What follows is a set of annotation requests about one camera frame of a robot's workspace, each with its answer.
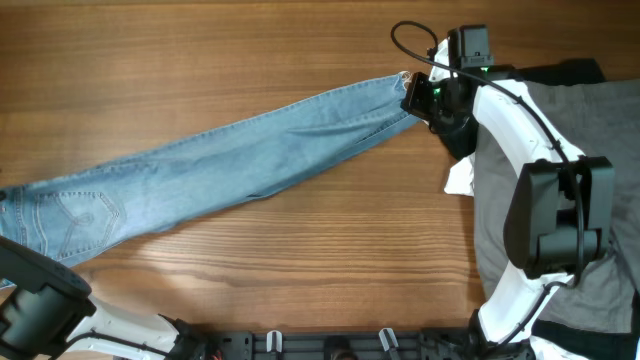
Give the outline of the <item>light blue denim jeans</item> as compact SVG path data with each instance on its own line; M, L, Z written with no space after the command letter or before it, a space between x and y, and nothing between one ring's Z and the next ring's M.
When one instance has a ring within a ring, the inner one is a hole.
M73 267L147 233L272 196L415 123L400 72L1 191L1 233Z

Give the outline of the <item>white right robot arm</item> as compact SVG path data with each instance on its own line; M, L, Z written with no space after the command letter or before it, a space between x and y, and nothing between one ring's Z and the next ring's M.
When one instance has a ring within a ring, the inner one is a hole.
M561 288L576 287L587 264L608 247L615 171L567 141L531 98L524 82L493 81L489 67L442 77L414 74L403 110L438 129L446 115L486 128L506 155L517 185L503 227L507 266L469 331L494 351L526 341Z

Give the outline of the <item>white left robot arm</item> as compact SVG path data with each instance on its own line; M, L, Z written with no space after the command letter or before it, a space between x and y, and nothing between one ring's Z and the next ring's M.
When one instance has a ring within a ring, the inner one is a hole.
M1 304L1 355L7 359L57 359L76 351L116 359L212 356L206 337L186 322L109 305L66 266L7 238L1 239L1 278L15 285Z

